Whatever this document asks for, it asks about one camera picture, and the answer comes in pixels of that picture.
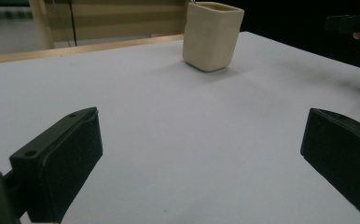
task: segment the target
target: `ceramic cup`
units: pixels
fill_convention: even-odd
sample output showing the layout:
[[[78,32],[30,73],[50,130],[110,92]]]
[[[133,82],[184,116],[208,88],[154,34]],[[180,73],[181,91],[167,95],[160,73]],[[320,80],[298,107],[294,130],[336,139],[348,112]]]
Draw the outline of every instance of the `ceramic cup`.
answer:
[[[183,58],[201,71],[213,72],[232,60],[244,11],[215,3],[189,3]]]

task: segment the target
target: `screw hole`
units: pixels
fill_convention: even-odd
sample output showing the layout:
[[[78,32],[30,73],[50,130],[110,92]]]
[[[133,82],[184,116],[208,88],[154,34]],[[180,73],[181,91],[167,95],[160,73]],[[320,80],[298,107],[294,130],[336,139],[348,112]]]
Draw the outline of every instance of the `screw hole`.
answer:
[[[37,152],[35,150],[28,151],[25,153],[25,157],[33,157]]]

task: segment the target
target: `wooden table edge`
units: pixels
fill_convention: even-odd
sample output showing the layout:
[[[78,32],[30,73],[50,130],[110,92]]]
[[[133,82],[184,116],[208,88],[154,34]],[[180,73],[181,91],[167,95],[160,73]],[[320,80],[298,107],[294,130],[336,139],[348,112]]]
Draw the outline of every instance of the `wooden table edge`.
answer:
[[[20,52],[20,53],[1,54],[0,63],[16,62],[22,60],[39,59],[39,58],[47,58],[47,57],[60,57],[70,54],[85,53],[85,52],[92,52],[92,51],[105,50],[105,49],[120,49],[120,48],[132,47],[132,46],[157,44],[157,43],[182,40],[182,39],[183,39],[183,35],[166,35],[166,36],[158,36],[158,37],[151,37],[144,39],[118,41],[118,42],[63,48],[63,49],[43,49],[43,50]]]

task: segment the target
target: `white tabletop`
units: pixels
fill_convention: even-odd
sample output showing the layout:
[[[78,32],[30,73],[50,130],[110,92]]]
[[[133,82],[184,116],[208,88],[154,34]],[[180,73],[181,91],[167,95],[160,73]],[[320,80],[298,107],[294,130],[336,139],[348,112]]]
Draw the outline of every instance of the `white tabletop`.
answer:
[[[360,68],[250,33],[214,73],[181,51],[174,41],[0,63],[0,171],[50,125],[97,106],[104,155],[63,224],[360,223],[299,153],[310,108],[360,121]]]

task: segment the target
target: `floor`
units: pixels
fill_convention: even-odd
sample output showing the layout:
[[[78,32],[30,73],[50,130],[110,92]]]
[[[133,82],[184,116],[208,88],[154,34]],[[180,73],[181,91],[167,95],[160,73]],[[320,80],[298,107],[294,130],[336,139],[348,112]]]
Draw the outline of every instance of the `floor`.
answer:
[[[99,40],[78,41],[79,46],[150,37],[147,35],[125,36]],[[55,43],[56,48],[67,48],[69,43]],[[43,49],[29,7],[0,7],[0,54]]]

